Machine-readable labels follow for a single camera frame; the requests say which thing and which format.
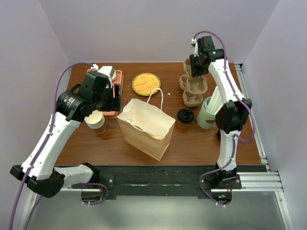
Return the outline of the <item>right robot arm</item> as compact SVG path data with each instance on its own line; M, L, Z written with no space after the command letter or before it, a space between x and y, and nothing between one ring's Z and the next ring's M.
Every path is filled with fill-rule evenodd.
M239 136L246 123L252 102L244 98L229 70L223 49L195 51L190 55L192 76L209 73L221 96L222 107L215 116L220 131L220 154L211 184L225 188L236 179L236 150Z

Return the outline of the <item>brown paper bag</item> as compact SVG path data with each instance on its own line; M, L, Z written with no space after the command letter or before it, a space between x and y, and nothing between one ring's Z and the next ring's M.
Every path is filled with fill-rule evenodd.
M176 121L163 112L163 102L163 94L160 107L151 105L149 99L131 99L117 116L125 141L157 161L170 144Z

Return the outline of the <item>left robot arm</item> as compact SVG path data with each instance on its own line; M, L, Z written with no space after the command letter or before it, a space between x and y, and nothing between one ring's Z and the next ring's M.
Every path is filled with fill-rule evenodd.
M87 72L83 82L65 91L57 99L56 113L44 132L48 137L41 138L27 160L21 165L12 166L10 173L24 181L27 187L43 197L55 196L63 187L85 184L94 188L99 184L100 171L89 163L74 167L55 167L59 154L72 133L93 111L120 111L120 85L112 83L116 70L103 66L99 70Z

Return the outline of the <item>single cardboard cup carrier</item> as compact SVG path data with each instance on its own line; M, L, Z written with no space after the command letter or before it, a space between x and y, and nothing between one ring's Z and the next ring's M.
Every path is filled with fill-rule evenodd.
M191 94L205 94L208 90L207 81L203 76L192 76L189 58L184 60L183 67L185 73L188 75L186 80L186 90Z

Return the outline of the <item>black coffee cup lid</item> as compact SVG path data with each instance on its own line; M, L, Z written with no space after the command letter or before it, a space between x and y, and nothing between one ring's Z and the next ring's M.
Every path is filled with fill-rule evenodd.
M188 108L180 109L177 113L177 120L185 125L188 125L194 120L194 112Z

